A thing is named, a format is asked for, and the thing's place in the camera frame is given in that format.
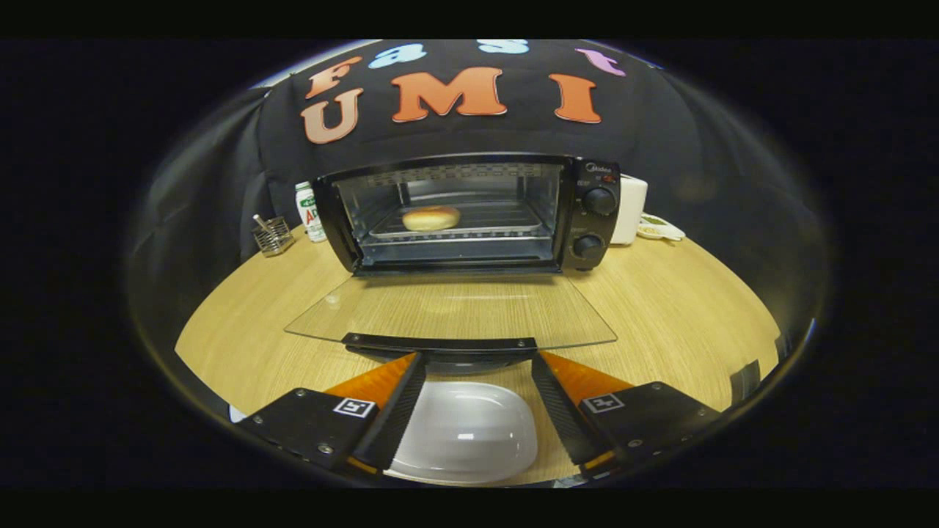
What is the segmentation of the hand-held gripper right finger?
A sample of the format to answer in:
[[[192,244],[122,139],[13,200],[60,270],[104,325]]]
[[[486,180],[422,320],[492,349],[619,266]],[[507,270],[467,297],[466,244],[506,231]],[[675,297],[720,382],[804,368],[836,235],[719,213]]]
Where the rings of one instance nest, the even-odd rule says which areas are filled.
[[[634,385],[547,351],[531,378],[568,458],[583,474],[620,474],[664,457],[721,412],[661,381]]]

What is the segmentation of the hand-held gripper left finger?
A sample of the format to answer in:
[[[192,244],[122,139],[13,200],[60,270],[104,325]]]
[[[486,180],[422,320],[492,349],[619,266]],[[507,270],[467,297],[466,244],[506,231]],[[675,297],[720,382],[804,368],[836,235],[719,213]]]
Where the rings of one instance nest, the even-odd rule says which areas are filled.
[[[408,428],[426,363],[412,352],[324,391],[296,387],[237,425],[305,464],[379,477]]]

